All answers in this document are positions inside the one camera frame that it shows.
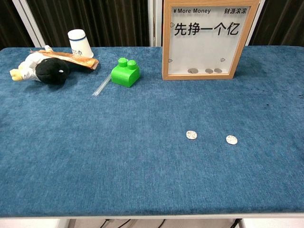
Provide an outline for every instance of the cable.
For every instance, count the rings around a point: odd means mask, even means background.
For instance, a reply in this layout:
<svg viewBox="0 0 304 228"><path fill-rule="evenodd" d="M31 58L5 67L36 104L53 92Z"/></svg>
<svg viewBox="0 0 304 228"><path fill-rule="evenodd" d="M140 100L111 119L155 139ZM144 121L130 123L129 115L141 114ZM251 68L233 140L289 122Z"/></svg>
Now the cable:
<svg viewBox="0 0 304 228"><path fill-rule="evenodd" d="M105 225L105 223L106 223L107 221L109 221L109 219L106 219L106 220L104 221L104 223L101 225L101 227L100 227L100 228L103 228L103 227L104 227L104 225Z"/></svg>
<svg viewBox="0 0 304 228"><path fill-rule="evenodd" d="M126 221L125 223L123 223L121 226L119 226L118 228L121 228L121 227L123 227L125 224L127 224L128 222L130 222L131 221L131 219L129 219L128 221Z"/></svg>
<svg viewBox="0 0 304 228"><path fill-rule="evenodd" d="M235 228L241 220L242 220L241 218L239 218L239 219L237 218L230 228Z"/></svg>
<svg viewBox="0 0 304 228"><path fill-rule="evenodd" d="M159 227L157 227L157 228L161 228L162 227L162 225L163 225L163 223L165 222L166 220L164 219L163 221L162 221L162 223L160 224L160 226Z"/></svg>

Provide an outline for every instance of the sign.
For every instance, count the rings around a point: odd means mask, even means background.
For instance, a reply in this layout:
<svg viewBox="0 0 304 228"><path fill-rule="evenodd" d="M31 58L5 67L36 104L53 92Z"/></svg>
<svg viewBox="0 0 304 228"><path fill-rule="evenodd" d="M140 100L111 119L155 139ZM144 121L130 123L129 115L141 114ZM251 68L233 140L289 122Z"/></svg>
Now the sign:
<svg viewBox="0 0 304 228"><path fill-rule="evenodd" d="M259 0L165 0L164 80L231 79Z"/></svg>

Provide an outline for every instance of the orange paper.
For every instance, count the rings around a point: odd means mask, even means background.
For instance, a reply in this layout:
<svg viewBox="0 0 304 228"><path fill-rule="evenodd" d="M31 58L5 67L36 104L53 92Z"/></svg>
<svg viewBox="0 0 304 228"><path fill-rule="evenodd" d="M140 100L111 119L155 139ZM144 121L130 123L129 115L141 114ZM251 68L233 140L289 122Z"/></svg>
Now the orange paper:
<svg viewBox="0 0 304 228"><path fill-rule="evenodd" d="M95 70L99 61L95 58L87 58L84 56L79 56L76 54L70 54L65 52L55 52L55 51L45 51L45 50L39 50L39 51L31 51L31 53L39 52L43 54L44 56L48 57L54 57L54 58L60 58L62 60L76 63L79 65L82 65L84 67L90 68L92 70Z"/></svg>

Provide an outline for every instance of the black plush head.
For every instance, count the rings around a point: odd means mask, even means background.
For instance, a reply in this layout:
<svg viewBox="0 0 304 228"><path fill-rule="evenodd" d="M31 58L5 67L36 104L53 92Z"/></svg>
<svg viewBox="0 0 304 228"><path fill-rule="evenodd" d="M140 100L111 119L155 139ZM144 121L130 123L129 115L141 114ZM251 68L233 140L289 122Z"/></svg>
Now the black plush head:
<svg viewBox="0 0 304 228"><path fill-rule="evenodd" d="M46 84L64 84L69 73L67 63L59 58L44 59L36 66L38 79Z"/></svg>

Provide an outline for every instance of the clear straw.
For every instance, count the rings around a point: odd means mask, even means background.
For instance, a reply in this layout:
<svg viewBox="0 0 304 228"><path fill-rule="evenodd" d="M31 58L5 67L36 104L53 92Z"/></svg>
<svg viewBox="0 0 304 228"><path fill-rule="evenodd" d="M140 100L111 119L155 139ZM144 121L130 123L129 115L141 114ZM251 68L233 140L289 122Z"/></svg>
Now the clear straw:
<svg viewBox="0 0 304 228"><path fill-rule="evenodd" d="M92 96L98 96L100 92L104 89L106 84L111 80L111 74L106 77L106 79L102 82L102 84L96 89L96 91L92 94Z"/></svg>

